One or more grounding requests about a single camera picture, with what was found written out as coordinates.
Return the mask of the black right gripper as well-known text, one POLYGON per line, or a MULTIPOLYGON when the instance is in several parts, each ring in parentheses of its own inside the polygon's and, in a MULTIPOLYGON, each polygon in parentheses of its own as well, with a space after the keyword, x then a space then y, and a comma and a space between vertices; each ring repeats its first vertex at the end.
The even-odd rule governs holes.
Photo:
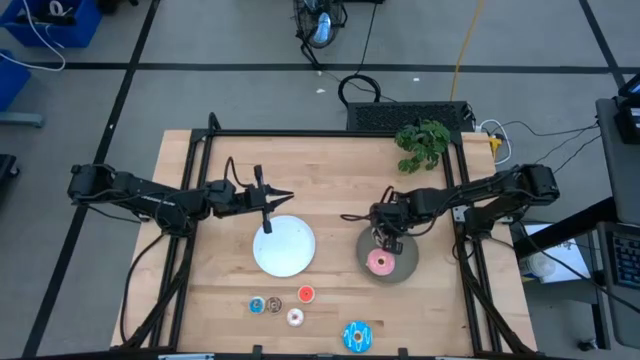
POLYGON ((378 246, 385 244, 385 250, 392 254, 401 254, 403 243, 397 237, 387 238, 387 234, 399 235, 407 230, 405 224, 406 210, 397 201, 397 193, 389 192, 370 207, 370 225, 372 238, 378 246))

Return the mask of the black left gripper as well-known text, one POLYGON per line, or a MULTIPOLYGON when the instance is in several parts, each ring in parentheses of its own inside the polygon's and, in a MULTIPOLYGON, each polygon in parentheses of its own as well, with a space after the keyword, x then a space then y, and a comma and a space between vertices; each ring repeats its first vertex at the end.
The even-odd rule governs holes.
POLYGON ((270 213, 278 206, 288 200, 294 198, 294 193, 288 190, 280 190, 267 185, 264 180, 263 169, 261 165, 254 166, 254 176, 256 184, 250 184, 245 187, 242 193, 242 209, 244 212, 260 211, 262 214, 262 229, 265 234, 272 232, 270 222, 270 213), (268 196, 285 196, 283 198, 268 201, 268 196))

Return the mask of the large pink frosted donut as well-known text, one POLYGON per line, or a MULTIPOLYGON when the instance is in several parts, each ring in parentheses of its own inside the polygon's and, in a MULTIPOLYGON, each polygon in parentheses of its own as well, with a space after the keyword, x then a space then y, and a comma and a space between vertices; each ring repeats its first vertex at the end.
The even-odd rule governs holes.
POLYGON ((376 276, 388 276, 395 269, 395 256, 376 248, 367 255, 366 266, 376 276))

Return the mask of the large blue donut white zigzag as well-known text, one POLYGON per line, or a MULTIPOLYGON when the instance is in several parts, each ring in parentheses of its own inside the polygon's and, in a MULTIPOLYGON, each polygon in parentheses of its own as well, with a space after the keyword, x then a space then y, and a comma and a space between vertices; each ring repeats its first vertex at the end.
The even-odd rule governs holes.
POLYGON ((373 330, 363 321, 348 323, 342 332, 343 345, 352 353, 364 353, 373 345, 373 330))

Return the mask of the grey round plate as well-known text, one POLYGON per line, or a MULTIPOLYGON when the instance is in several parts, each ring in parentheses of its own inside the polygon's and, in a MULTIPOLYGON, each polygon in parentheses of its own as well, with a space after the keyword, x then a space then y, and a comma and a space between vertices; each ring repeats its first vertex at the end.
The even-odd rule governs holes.
POLYGON ((403 243, 401 254, 395 256, 395 269, 388 276, 376 276, 366 266, 367 255, 378 246, 372 238, 372 228, 365 228, 356 242, 356 259, 361 271, 369 278, 383 284, 398 284, 409 279, 419 263, 419 249, 412 237, 399 239, 403 243))

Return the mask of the white round plate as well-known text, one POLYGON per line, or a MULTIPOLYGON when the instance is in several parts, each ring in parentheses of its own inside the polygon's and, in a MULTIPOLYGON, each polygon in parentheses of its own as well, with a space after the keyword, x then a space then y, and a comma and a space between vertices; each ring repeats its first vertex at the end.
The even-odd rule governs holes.
POLYGON ((316 239, 302 219, 281 215, 270 220, 271 232, 260 227, 253 240, 253 256, 265 273, 278 278, 292 277, 312 262, 316 239))

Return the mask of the green leafy plant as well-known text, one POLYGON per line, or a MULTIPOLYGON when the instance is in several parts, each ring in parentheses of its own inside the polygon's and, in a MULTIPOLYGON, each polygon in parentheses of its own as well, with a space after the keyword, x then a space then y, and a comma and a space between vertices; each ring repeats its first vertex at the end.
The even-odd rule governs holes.
POLYGON ((408 174, 433 170, 450 140, 450 131, 439 121, 420 120, 417 125, 403 127, 395 134, 394 142, 409 156, 398 162, 398 170, 408 174))

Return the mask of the black mesh computer tower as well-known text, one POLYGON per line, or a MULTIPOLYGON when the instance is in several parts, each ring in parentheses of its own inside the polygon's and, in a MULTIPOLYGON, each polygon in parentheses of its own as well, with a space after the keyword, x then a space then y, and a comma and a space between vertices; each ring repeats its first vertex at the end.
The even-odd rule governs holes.
POLYGON ((396 132, 421 120, 438 121, 449 131, 471 132, 476 118, 471 106, 454 102, 371 102, 348 105, 348 131, 396 132))

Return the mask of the black floor fan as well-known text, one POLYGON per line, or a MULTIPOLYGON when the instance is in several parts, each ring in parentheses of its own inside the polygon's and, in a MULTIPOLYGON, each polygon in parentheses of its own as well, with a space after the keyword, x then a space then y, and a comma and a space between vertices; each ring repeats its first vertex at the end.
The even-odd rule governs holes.
POLYGON ((293 9, 301 53, 313 69, 322 70, 314 51, 328 47, 345 27, 348 14, 343 0, 293 0, 293 9))

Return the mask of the white paper sheet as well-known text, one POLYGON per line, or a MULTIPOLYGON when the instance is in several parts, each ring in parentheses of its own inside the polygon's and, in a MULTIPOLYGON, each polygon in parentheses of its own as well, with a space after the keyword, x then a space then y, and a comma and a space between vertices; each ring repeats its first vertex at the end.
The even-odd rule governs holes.
POLYGON ((519 271, 523 282, 538 281, 542 284, 590 278, 590 272, 574 239, 554 247, 536 252, 519 260, 519 271))

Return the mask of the black keyboard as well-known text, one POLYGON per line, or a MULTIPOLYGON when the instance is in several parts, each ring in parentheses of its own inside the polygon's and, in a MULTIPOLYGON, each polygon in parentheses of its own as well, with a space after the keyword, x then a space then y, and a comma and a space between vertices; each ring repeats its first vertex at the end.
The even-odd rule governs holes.
POLYGON ((640 289, 640 238, 614 233, 611 249, 616 281, 640 289))

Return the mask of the blue plastic bin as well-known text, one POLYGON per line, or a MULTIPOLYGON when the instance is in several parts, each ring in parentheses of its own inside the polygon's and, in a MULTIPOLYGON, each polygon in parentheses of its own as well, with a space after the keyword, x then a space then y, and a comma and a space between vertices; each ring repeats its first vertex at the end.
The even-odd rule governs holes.
POLYGON ((9 61, 11 57, 11 52, 0 49, 0 112, 9 108, 31 76, 26 67, 9 61))
POLYGON ((10 0, 0 27, 25 47, 86 48, 101 19, 96 0, 10 0))

